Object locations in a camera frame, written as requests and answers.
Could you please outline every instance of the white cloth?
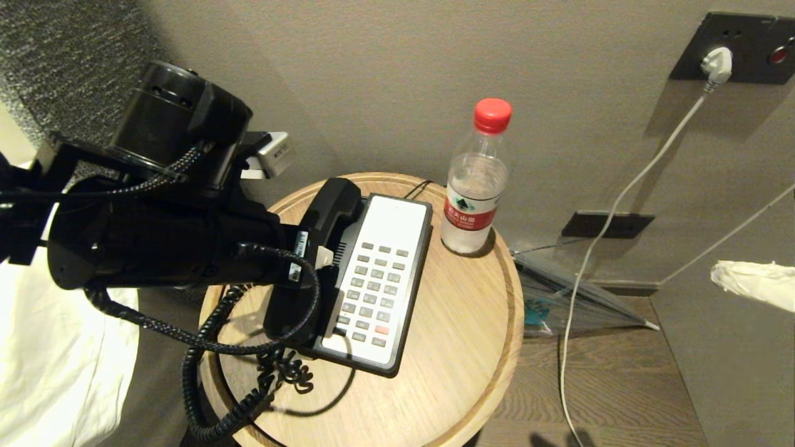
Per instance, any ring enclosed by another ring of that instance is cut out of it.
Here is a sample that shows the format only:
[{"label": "white cloth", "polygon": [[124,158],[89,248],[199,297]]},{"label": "white cloth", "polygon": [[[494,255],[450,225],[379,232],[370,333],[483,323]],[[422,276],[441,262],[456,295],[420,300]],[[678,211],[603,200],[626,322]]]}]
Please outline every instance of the white cloth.
[{"label": "white cloth", "polygon": [[712,267],[710,279],[724,291],[795,313],[795,267],[775,262],[718,261]]},{"label": "white cloth", "polygon": [[[31,266],[0,265],[0,290],[0,445],[97,444],[119,423],[138,327],[58,288],[43,249]],[[138,308],[135,289],[110,293]]]}]

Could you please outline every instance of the red button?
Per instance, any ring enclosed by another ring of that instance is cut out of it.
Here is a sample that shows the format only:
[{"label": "red button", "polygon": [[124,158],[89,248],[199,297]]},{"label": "red button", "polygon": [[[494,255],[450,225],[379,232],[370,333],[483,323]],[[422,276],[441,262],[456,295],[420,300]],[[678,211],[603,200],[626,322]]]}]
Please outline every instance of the red button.
[{"label": "red button", "polygon": [[786,59],[787,56],[789,56],[789,51],[787,51],[787,48],[778,47],[770,54],[768,61],[771,65],[780,64],[781,62],[784,62],[784,59]]}]

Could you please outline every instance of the red label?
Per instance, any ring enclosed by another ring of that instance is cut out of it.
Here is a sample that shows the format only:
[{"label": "red label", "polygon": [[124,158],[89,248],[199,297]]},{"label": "red label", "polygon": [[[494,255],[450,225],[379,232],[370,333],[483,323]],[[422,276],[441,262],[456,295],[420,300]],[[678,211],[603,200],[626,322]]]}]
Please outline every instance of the red label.
[{"label": "red label", "polygon": [[448,221],[462,230],[478,231],[491,225],[497,208],[492,208],[489,212],[481,214],[467,214],[461,212],[450,203],[450,198],[444,201],[444,215]]}]

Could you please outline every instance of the wooden table top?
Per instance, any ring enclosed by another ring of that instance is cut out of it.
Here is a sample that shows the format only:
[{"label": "wooden table top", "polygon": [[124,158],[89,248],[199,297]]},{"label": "wooden table top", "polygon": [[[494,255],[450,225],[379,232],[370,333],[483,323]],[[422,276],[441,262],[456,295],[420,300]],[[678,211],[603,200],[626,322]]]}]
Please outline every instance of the wooden table top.
[{"label": "wooden table top", "polygon": [[[422,179],[393,173],[344,176],[364,196],[403,197]],[[297,224],[323,182],[276,203],[271,212]],[[479,257],[454,255],[441,243],[445,190],[430,184],[416,200],[433,206],[433,232],[400,372],[386,379],[323,360],[305,363],[314,390],[299,395],[283,386],[275,411],[235,434],[243,447],[260,445],[379,447],[462,445],[483,426],[510,383],[522,346],[524,303],[510,253],[499,234]],[[271,288],[252,289],[235,306],[219,341],[259,344]],[[207,291],[201,320],[218,302],[222,286]],[[205,391],[217,414],[256,387],[253,357],[205,354]]]}]

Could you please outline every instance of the water bottle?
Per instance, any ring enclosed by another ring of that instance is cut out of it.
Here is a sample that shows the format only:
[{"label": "water bottle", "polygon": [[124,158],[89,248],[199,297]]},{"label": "water bottle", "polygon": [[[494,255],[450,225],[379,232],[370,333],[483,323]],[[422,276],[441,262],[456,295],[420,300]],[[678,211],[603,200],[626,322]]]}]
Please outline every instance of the water bottle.
[{"label": "water bottle", "polygon": [[503,133],[511,106],[487,98],[475,106],[475,127],[459,144],[450,163],[447,200],[444,202],[442,242],[455,253],[469,254],[486,243],[508,181]]}]

